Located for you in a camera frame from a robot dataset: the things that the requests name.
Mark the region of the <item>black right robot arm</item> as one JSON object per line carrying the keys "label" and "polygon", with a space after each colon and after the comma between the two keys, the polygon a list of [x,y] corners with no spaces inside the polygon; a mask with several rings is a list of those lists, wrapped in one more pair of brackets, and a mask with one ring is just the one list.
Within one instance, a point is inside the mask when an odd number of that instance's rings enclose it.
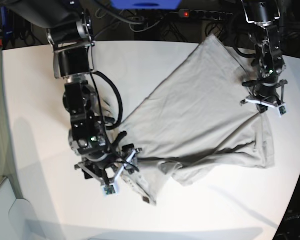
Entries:
{"label": "black right robot arm", "polygon": [[75,168],[87,179],[94,178],[104,188],[113,187],[125,167],[137,171],[134,148],[119,152],[121,132],[111,142],[107,132],[117,129],[117,119],[105,116],[94,80],[86,75],[107,77],[94,71],[92,49],[95,45],[90,12],[78,0],[6,0],[4,5],[30,23],[45,29],[53,49],[56,79],[65,79],[63,105],[70,114],[69,145],[81,157]]}

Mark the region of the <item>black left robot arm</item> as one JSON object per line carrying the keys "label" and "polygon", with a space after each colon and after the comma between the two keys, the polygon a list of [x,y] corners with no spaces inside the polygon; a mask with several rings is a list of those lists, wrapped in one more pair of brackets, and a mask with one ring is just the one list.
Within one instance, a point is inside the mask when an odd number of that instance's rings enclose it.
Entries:
{"label": "black left robot arm", "polygon": [[257,105],[260,113],[274,109],[279,117],[287,113],[284,102],[286,80],[279,80],[286,64],[281,50],[280,28],[276,23],[281,18],[275,0],[243,0],[246,22],[253,24],[249,35],[255,47],[255,57],[251,63],[256,67],[256,79],[242,83],[250,89],[250,95],[241,103]]}

